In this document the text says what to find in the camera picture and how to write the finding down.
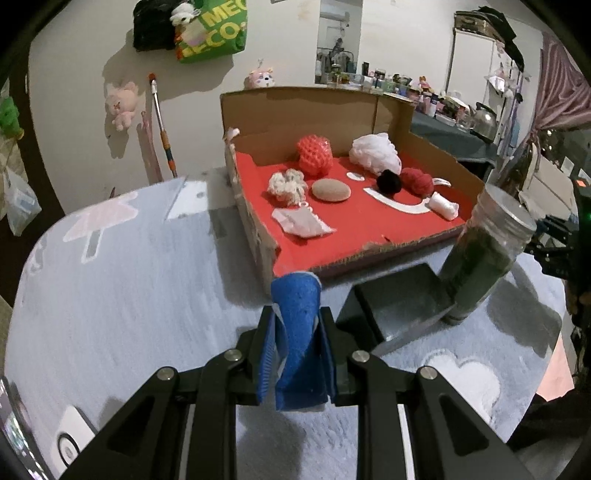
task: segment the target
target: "white container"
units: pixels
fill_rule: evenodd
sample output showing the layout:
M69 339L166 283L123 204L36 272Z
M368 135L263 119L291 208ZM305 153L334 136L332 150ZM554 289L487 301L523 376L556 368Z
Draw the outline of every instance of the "white container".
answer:
M442 115L440 113L435 114L435 119L439 120L442 124L449 125L450 127L456 126L456 121L448 116Z

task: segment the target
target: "black bag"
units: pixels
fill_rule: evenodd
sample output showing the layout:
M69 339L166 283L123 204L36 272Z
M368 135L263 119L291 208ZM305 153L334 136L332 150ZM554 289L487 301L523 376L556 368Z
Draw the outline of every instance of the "black bag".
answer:
M490 7L480 7L478 11L487 16L492 26L495 27L497 32L503 37L505 40L505 52L514 60L519 70L523 72L525 68L523 55L517 48L517 45L513 42L516 35L509 25L507 18L498 10Z
M139 0L134 8L134 48L137 51L172 50L173 10L181 0Z

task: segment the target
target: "kettle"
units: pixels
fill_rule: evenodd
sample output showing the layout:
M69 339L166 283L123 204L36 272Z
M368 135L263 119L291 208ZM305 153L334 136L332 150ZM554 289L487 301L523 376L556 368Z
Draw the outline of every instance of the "kettle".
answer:
M477 102L470 133L490 144L495 141L496 130L498 128L499 123L496 120L496 113L493 109Z

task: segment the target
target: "pink curtain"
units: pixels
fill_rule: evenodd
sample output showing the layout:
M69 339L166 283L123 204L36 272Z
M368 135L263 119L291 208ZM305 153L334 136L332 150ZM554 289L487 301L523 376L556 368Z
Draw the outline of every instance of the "pink curtain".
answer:
M566 129L591 122L591 86L578 72L556 38L544 32L540 86L533 136L545 129Z

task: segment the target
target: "green bag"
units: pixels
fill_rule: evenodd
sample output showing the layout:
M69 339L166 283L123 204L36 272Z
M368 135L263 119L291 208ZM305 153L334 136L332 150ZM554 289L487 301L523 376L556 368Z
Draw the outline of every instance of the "green bag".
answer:
M181 63L215 59L244 50L246 0L194 0L201 14L176 27L175 45Z

